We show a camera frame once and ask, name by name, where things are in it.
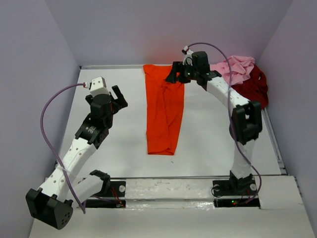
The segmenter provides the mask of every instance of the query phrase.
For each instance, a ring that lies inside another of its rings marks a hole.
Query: pink towel
[[[244,56],[230,56],[228,58],[233,73],[232,85],[242,84],[250,78],[250,72],[252,71],[255,63],[255,59],[252,57]],[[211,70],[217,70],[224,80],[229,84],[230,74],[227,62],[224,60],[221,63],[212,64]]]

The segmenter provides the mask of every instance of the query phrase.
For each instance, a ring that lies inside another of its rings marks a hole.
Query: robotic arm
[[[231,109],[232,123],[235,128],[235,138],[243,154],[251,161],[255,140],[262,131],[261,105],[257,101],[246,99],[230,89],[230,105],[228,105],[228,84],[217,71],[210,71],[206,52],[193,52],[188,48],[183,51],[184,61],[175,61],[167,82],[189,83],[195,80],[207,92],[213,94],[221,103]],[[249,163],[240,154],[237,146],[234,150],[234,161],[229,180],[213,181],[215,196],[242,195],[251,187],[251,195],[255,193],[255,182]]]
[[[91,93],[86,96],[91,112],[76,132],[62,160],[64,168],[58,164],[50,177],[37,190],[30,189],[26,194],[31,216],[58,230],[67,225],[73,208],[78,206],[77,203],[73,203],[74,197],[68,185],[73,184],[86,161],[108,136],[113,115],[128,106],[118,86],[112,87],[117,96],[117,99],[114,99],[101,77],[93,79],[91,83],[85,83],[84,87],[89,88]],[[82,203],[98,192],[106,192],[109,186],[110,176],[95,170],[73,188]]]

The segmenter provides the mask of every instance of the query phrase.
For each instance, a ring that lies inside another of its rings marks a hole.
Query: purple cable
[[[229,80],[229,88],[228,88],[228,115],[229,115],[229,120],[230,120],[230,128],[231,128],[231,131],[232,131],[232,135],[233,135],[233,140],[234,140],[234,143],[236,144],[237,148],[238,148],[238,151],[239,153],[242,155],[242,157],[244,158],[244,160],[250,165],[250,167],[257,173],[257,175],[259,176],[259,188],[258,190],[256,191],[256,193],[254,194],[254,196],[248,200],[246,200],[245,202],[242,202],[240,203],[240,205],[243,205],[243,204],[246,204],[248,202],[251,202],[253,199],[256,198],[256,196],[259,194],[259,191],[261,189],[261,186],[262,186],[262,177],[259,173],[259,171],[252,165],[252,163],[250,162],[250,160],[243,154],[243,152],[241,151],[240,149],[240,146],[238,144],[238,141],[237,141],[237,137],[236,137],[236,132],[235,132],[235,128],[233,126],[233,121],[232,121],[232,118],[231,118],[231,103],[230,103],[230,94],[231,94],[231,86],[232,86],[232,70],[231,70],[231,65],[230,65],[230,62],[227,58],[227,56],[224,54],[224,52],[219,49],[217,46],[214,46],[210,43],[206,43],[206,42],[195,42],[195,43],[192,43],[192,44],[189,44],[187,47],[191,47],[191,46],[194,46],[194,45],[207,45],[207,46],[211,46],[211,47],[214,47],[216,50],[218,50],[222,55],[223,57],[225,58],[227,64],[228,64],[228,67],[229,67],[229,75],[230,75],[230,80]]]
[[[52,146],[52,144],[50,143],[50,141],[48,140],[46,134],[45,134],[45,131],[44,131],[44,126],[43,126],[43,120],[44,120],[44,113],[46,111],[46,109],[48,108],[49,104],[54,100],[54,98],[56,98],[59,94],[61,94],[62,92],[66,91],[67,89],[70,89],[70,88],[73,88],[73,87],[77,87],[77,86],[84,86],[83,83],[77,83],[77,84],[73,84],[73,85],[70,85],[68,87],[65,87],[63,88],[62,90],[58,91],[54,96],[52,96],[49,101],[45,104],[43,110],[42,110],[42,113],[41,113],[41,121],[40,121],[40,124],[41,124],[41,132],[42,132],[42,135],[44,137],[44,140],[45,142],[47,143],[47,145],[49,146],[49,148],[51,149],[51,151],[53,152],[53,154],[55,155],[55,157],[57,158],[57,161],[58,163],[60,164],[60,166],[65,169],[65,166],[63,164],[63,161],[62,159],[59,157],[58,153],[55,151],[54,147]],[[74,191],[74,188],[72,187],[71,185],[71,182],[69,180],[69,177],[67,175],[67,172],[65,170],[63,170],[63,174],[65,176],[65,181],[69,187],[69,190],[71,192],[71,194],[74,196],[76,202],[78,203],[79,207],[81,208],[81,210],[83,210],[83,213],[85,214],[86,213],[86,209],[85,209],[85,205],[81,204],[79,198],[77,197],[75,191]]]

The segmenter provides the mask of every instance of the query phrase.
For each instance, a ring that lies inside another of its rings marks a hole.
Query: purple hose
[[[257,175],[259,176],[259,188],[258,190],[256,191],[256,193],[254,194],[254,196],[250,199],[248,199],[247,201],[245,202],[242,202],[240,203],[240,205],[243,205],[243,204],[246,204],[250,201],[252,201],[253,199],[255,199],[255,197],[259,194],[259,191],[261,189],[261,186],[262,186],[262,177],[259,173],[259,171],[252,165],[252,163],[250,162],[250,160],[243,154],[243,152],[241,151],[240,147],[239,147],[239,144],[238,144],[238,141],[237,141],[237,138],[236,138],[236,132],[235,132],[235,128],[233,126],[233,121],[232,121],[232,118],[231,118],[231,103],[230,103],[230,94],[231,94],[231,86],[232,86],[232,70],[231,70],[231,65],[229,63],[229,60],[227,58],[227,56],[224,54],[224,52],[219,49],[217,46],[214,46],[210,43],[206,43],[206,42],[195,42],[195,43],[192,43],[190,45],[188,45],[187,47],[191,47],[191,46],[194,46],[194,45],[207,45],[207,46],[211,46],[211,47],[214,47],[216,50],[218,50],[222,55],[223,57],[225,58],[227,64],[228,64],[228,67],[229,67],[229,75],[230,75],[230,80],[229,80],[229,88],[228,88],[228,115],[229,115],[229,120],[230,120],[230,128],[231,128],[231,131],[232,131],[232,135],[233,135],[233,139],[234,139],[234,143],[236,144],[237,148],[238,148],[238,151],[239,153],[242,155],[242,157],[245,159],[245,161],[251,166],[251,168],[257,173]]]
[[[49,148],[51,149],[51,151],[53,152],[53,154],[55,155],[55,157],[57,158],[57,161],[58,163],[60,164],[60,166],[65,169],[65,166],[63,164],[63,161],[62,159],[59,157],[58,153],[55,151],[54,147],[52,146],[52,144],[50,143],[50,141],[48,140],[46,134],[45,134],[45,131],[44,131],[44,126],[43,126],[43,120],[44,120],[44,113],[46,111],[46,109],[48,108],[49,104],[54,100],[54,98],[56,98],[59,94],[61,94],[62,92],[66,91],[67,89],[70,89],[70,88],[73,88],[73,87],[77,87],[77,86],[84,86],[83,83],[77,83],[77,84],[73,84],[73,85],[70,85],[68,87],[65,87],[63,88],[62,90],[60,90],[59,92],[57,92],[54,96],[52,96],[49,101],[45,104],[43,110],[42,110],[42,113],[41,113],[41,121],[40,121],[40,124],[41,124],[41,132],[42,132],[42,135],[44,137],[44,140],[45,142],[47,143],[47,145],[49,146]],[[85,214],[86,213],[86,209],[85,209],[85,206],[83,204],[81,204],[79,198],[77,197],[75,191],[74,191],[74,188],[72,187],[71,185],[71,182],[69,180],[69,177],[67,175],[67,172],[65,170],[63,170],[63,174],[65,176],[65,181],[69,187],[69,190],[71,192],[71,194],[74,196],[76,202],[78,203],[79,207],[81,208],[81,210],[83,210],[83,213]]]

